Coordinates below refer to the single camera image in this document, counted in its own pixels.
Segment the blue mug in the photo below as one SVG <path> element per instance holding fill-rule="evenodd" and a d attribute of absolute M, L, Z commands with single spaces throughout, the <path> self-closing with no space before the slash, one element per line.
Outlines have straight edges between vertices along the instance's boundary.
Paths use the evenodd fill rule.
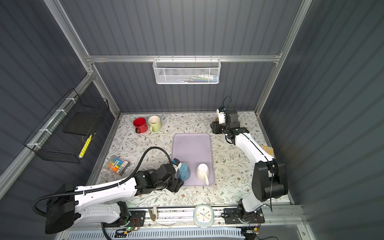
<path fill-rule="evenodd" d="M 187 181 L 191 177 L 191 170 L 186 163 L 180 163 L 178 165 L 176 176 L 183 182 Z"/>

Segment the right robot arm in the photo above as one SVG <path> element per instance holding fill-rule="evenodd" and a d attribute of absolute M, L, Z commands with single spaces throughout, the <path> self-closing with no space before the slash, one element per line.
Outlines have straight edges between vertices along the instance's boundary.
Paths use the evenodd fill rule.
<path fill-rule="evenodd" d="M 251 181 L 252 191 L 237 205 L 237 216 L 244 220 L 259 210 L 267 200 L 278 199 L 288 194 L 286 164 L 268 154 L 252 137 L 249 130 L 240 126 L 238 113 L 222 105 L 217 108 L 218 120 L 210 124 L 212 133 L 224 135 L 226 142 L 238 147 L 254 165 Z"/>

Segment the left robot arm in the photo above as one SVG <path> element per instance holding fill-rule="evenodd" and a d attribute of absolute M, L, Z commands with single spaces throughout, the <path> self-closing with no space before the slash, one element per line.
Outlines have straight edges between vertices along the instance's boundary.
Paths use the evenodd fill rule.
<path fill-rule="evenodd" d="M 176 193 L 184 185 L 176 177 L 180 160 L 167 157 L 169 162 L 157 170 L 140 171 L 144 158 L 142 155 L 134 171 L 122 180 L 93 186 L 64 184 L 56 193 L 36 199 L 32 209 L 46 219 L 45 233 L 56 234 L 76 225 L 126 224 L 130 215 L 122 199 L 163 189 Z"/>

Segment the light green mug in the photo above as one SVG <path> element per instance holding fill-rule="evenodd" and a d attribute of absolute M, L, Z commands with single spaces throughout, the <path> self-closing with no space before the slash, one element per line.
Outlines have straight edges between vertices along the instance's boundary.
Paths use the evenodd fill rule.
<path fill-rule="evenodd" d="M 159 116 L 151 116 L 148 119 L 151 132 L 159 132 L 161 130 L 161 120 Z"/>

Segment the red mug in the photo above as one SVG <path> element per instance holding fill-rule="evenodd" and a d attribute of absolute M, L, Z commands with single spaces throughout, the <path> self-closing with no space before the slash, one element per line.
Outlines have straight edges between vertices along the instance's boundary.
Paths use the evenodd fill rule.
<path fill-rule="evenodd" d="M 148 125 L 145 118 L 136 118 L 133 121 L 136 134 L 143 134 L 148 131 Z"/>

